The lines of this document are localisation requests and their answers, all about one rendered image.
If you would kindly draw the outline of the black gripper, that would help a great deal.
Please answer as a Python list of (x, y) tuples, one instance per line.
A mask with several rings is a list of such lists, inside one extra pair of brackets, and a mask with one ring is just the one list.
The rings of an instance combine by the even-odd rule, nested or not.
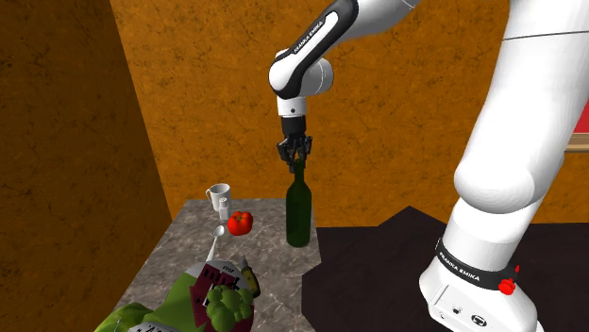
[(288, 165), (289, 172), (293, 174), (295, 152), (298, 159), (305, 161), (307, 155), (311, 153), (312, 137), (305, 135), (307, 129), (305, 116), (282, 117), (281, 127), (285, 138), (277, 144), (277, 150), (280, 158)]

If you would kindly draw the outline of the dark green wine bottle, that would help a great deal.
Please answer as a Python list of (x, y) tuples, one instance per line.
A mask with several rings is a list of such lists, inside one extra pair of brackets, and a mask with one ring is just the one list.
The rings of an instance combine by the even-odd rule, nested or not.
[(286, 194), (286, 237), (293, 247), (304, 247), (311, 238), (311, 190), (304, 179), (305, 165), (294, 162), (294, 181)]

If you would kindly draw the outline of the white mug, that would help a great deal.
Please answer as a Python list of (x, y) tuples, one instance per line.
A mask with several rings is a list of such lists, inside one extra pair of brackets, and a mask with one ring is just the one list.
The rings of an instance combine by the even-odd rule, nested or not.
[(213, 206), (215, 211), (219, 210), (220, 203), (219, 200), (221, 198), (226, 198), (227, 203), (231, 205), (231, 195), (230, 195), (230, 186), (227, 183), (218, 183), (205, 191), (205, 194)]

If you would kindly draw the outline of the red tomato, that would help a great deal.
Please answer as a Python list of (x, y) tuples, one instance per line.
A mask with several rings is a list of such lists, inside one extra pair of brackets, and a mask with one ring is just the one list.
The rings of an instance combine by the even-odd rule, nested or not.
[(227, 230), (234, 236), (248, 234), (253, 225), (253, 216), (250, 212), (236, 211), (228, 219)]

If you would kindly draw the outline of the silver spoon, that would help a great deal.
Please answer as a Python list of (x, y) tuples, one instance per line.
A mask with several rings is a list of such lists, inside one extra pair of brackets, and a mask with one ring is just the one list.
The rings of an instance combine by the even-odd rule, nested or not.
[(218, 225), (214, 231), (213, 231), (213, 242), (212, 245), (210, 246), (210, 250), (208, 252), (206, 261), (211, 261), (214, 258), (214, 253), (215, 253), (215, 247), (216, 247), (216, 243), (218, 242), (219, 238), (222, 237), (225, 234), (225, 227), (220, 224)]

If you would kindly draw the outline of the olive oil bottle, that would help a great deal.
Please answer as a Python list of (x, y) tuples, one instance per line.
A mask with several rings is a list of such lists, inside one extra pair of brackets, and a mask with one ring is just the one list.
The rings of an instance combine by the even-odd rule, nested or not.
[(244, 279), (252, 292), (252, 296), (257, 298), (261, 295), (261, 287), (260, 283), (253, 272), (253, 269), (249, 266), (245, 256), (242, 256), (239, 265), (238, 265), (241, 274), (244, 276)]

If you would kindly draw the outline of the dark red printed box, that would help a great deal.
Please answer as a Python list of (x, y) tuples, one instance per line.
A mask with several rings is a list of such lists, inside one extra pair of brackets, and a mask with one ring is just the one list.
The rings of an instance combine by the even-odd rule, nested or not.
[(229, 261), (210, 260), (195, 264), (186, 271), (196, 281), (189, 287), (194, 312), (194, 324), (198, 332), (216, 332), (211, 325), (206, 309), (209, 304), (207, 293), (215, 286), (225, 286), (239, 292), (250, 291), (250, 287), (241, 273)]

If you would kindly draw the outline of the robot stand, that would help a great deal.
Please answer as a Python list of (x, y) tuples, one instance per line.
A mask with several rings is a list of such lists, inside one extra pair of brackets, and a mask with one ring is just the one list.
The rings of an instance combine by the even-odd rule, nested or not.
[[(302, 312), (316, 332), (449, 332), (418, 278), (446, 226), (406, 207), (375, 227), (321, 228)], [(520, 287), (546, 332), (589, 332), (589, 224), (533, 224), (514, 253)]]

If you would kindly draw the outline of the green crumpled bag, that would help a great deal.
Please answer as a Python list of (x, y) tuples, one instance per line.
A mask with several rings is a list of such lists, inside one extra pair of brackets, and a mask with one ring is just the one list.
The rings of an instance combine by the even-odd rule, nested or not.
[(149, 309), (130, 303), (115, 309), (94, 332), (128, 332), (135, 325), (150, 322), (173, 327), (178, 332), (204, 332), (207, 323), (198, 325), (194, 318), (190, 287), (196, 278), (182, 273), (162, 305)]

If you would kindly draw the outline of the red wall picture wooden frame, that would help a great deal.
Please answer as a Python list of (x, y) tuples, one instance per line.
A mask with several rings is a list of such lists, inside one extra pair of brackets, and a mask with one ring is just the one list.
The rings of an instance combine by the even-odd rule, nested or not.
[(566, 147), (567, 153), (589, 153), (589, 99)]

